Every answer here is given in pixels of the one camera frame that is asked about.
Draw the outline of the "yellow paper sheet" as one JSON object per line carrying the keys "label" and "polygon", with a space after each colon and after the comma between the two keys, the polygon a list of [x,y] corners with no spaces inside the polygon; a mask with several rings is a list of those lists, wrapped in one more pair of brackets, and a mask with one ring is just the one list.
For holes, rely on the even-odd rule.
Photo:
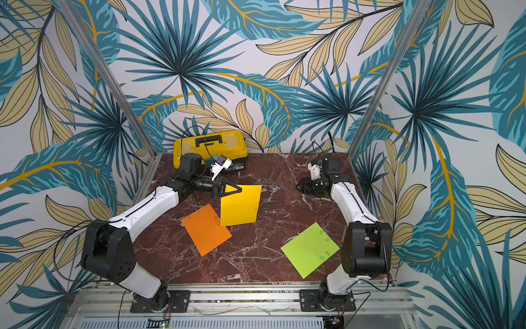
{"label": "yellow paper sheet", "polygon": [[262,186],[240,185],[240,188],[240,193],[221,198],[221,226],[256,222]]}

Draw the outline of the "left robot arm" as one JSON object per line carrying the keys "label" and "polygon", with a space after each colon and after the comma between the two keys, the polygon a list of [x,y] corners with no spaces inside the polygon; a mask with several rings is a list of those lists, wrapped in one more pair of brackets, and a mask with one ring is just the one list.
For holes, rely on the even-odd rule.
{"label": "left robot arm", "polygon": [[145,199],[107,222],[87,225],[81,267],[131,291],[134,300],[148,311],[168,311],[173,298],[167,284],[137,263],[133,243],[155,220],[195,191],[226,197],[230,195],[227,186],[232,186],[231,194],[242,192],[241,187],[220,175],[231,164],[226,156],[219,156],[208,169],[199,154],[181,156],[176,174]]}

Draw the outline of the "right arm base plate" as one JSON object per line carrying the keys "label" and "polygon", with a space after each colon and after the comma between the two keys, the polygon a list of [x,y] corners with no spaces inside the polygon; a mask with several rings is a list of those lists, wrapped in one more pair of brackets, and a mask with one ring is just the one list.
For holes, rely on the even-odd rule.
{"label": "right arm base plate", "polygon": [[352,294],[336,296],[324,293],[320,289],[302,289],[299,291],[302,312],[355,311],[356,303]]}

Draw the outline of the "lime green paper sheet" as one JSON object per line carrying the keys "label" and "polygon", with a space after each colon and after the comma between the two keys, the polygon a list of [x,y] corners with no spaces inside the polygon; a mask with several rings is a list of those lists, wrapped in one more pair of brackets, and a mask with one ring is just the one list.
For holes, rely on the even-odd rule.
{"label": "lime green paper sheet", "polygon": [[339,247],[318,223],[313,223],[282,246],[281,250],[305,279],[337,253]]}

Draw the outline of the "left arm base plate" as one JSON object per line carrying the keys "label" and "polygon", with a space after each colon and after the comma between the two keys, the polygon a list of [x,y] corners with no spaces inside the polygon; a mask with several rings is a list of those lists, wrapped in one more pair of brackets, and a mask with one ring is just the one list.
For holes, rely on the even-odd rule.
{"label": "left arm base plate", "polygon": [[134,293],[131,313],[185,313],[190,302],[190,291],[166,290],[145,298]]}

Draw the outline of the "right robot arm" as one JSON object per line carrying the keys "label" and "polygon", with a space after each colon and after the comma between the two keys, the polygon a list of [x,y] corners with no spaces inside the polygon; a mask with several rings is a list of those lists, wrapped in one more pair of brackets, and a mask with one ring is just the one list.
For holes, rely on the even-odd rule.
{"label": "right robot arm", "polygon": [[341,248],[341,265],[326,276],[319,290],[301,290],[303,312],[354,310],[352,289],[367,284],[381,291],[371,279],[390,273],[393,229],[366,207],[340,161],[329,157],[308,163],[310,175],[296,189],[312,197],[329,196],[340,209],[347,229]]}

